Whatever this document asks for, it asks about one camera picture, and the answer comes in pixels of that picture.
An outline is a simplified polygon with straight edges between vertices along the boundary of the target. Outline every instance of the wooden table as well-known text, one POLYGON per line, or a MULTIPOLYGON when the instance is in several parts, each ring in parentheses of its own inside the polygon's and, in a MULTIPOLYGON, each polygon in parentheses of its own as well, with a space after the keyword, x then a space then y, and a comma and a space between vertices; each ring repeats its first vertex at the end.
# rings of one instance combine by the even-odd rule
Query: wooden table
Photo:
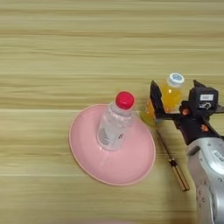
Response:
MULTIPOLYGON (((172 122, 162 131, 189 192, 180 191, 156 138, 155 166, 139 184, 93 180, 74 161, 68 129, 80 110, 123 89, 139 110, 151 80, 173 71, 186 77, 186 94, 197 78, 224 103, 224 3, 209 2, 0 1, 1 223, 197 223, 186 147, 172 122)), ((212 124, 223 134, 222 119, 212 124)))

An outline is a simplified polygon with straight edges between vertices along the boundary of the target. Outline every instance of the pink plate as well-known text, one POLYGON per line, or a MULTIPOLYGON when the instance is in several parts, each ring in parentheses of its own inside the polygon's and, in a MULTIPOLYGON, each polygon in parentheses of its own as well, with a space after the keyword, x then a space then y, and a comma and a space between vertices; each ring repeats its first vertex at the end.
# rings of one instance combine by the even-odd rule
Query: pink plate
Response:
POLYGON ((72 153, 90 176, 112 186, 135 184, 151 170, 156 156, 155 144, 145 124, 136 117, 122 148, 104 150, 96 140, 99 122, 106 105, 81 111, 70 129, 72 153))

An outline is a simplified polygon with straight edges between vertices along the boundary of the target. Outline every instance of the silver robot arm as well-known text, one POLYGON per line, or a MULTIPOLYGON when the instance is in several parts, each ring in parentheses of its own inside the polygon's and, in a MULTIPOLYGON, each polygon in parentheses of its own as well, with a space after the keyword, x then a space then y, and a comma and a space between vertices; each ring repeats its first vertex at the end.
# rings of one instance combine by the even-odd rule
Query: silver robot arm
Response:
POLYGON ((224 141, 205 137, 187 147, 188 169, 196 186, 199 223, 224 223, 224 141))
POLYGON ((155 81, 150 98, 157 119, 174 121, 187 145, 188 169, 196 186, 200 224, 224 224, 224 136, 209 123, 214 113, 224 113, 219 106, 219 92, 197 82, 182 101, 177 114, 165 113, 161 91, 155 81))

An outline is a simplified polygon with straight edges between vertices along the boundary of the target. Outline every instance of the small bottle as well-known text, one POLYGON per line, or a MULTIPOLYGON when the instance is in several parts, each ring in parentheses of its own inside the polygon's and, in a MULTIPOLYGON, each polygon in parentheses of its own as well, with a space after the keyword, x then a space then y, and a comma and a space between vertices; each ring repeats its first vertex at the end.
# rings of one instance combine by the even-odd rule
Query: small bottle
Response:
POLYGON ((123 91, 107 106, 97 133, 98 143, 104 150, 121 149, 127 128, 133 121, 133 104, 134 96, 123 91))
MULTIPOLYGON (((164 104, 164 111, 166 113, 173 112, 181 103, 183 97, 181 87, 184 82, 185 78, 182 74, 171 73, 167 81, 164 81, 159 85, 162 94, 162 102, 164 104)), ((156 125, 151 99, 147 101, 145 109, 140 112, 140 116, 144 123, 152 127, 156 125)))
POLYGON ((183 98, 181 87, 184 82, 185 78, 182 74, 171 73, 167 81, 160 85, 165 112, 173 112, 181 103, 183 98))

